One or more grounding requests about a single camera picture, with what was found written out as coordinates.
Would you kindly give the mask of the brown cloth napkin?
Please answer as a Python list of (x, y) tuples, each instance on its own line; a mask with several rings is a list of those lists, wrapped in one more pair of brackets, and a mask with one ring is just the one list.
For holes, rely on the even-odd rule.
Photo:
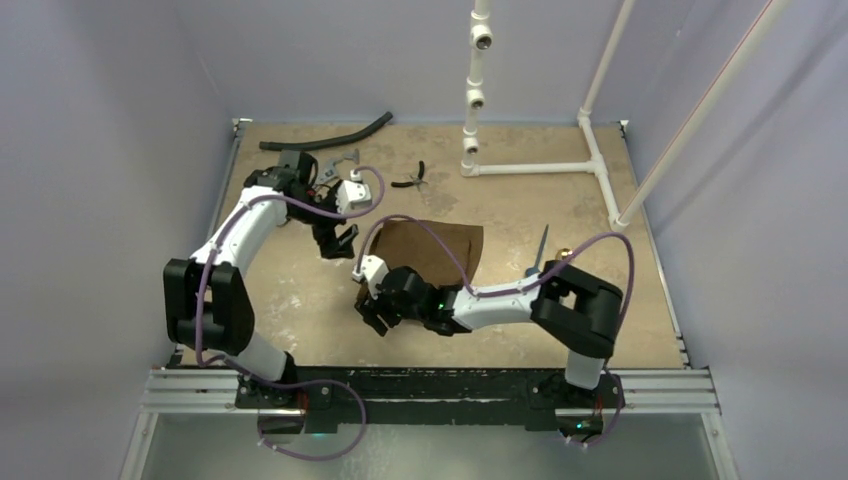
[(390, 269), (411, 267), (435, 286), (473, 280), (483, 246), (481, 225), (399, 218), (371, 227), (363, 241), (366, 255), (381, 258)]

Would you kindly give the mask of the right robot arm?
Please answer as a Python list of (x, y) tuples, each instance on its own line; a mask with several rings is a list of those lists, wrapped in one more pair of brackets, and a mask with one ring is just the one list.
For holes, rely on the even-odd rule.
[(568, 350), (561, 392), (576, 407), (600, 394), (626, 300), (615, 285), (564, 261), (549, 261), (539, 273), (475, 291), (436, 286), (413, 268), (391, 268), (375, 255), (366, 256), (352, 278), (365, 289), (355, 308), (379, 335), (403, 321), (416, 321), (441, 336), (504, 324), (540, 327)]

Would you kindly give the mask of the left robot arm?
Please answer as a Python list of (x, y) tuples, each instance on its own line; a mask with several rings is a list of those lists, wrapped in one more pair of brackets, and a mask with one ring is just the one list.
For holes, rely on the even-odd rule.
[(234, 209), (210, 238), (186, 259), (163, 269), (169, 339), (196, 354), (200, 366), (230, 361), (250, 374), (259, 395), (272, 408), (292, 405), (298, 378), (292, 355), (256, 330), (245, 274), (272, 231), (290, 221), (311, 228), (323, 259), (350, 259), (357, 226), (336, 232), (374, 198), (359, 170), (347, 179), (322, 178), (307, 152), (285, 151), (277, 164), (253, 170), (244, 180)]

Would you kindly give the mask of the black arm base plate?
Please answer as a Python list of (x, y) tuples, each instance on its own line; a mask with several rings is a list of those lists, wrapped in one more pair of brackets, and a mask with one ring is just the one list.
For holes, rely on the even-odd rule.
[(597, 434), (624, 395), (617, 375), (585, 390), (557, 368), (296, 366), (277, 387), (239, 375), (234, 405), (296, 415), (309, 433), (367, 422)]

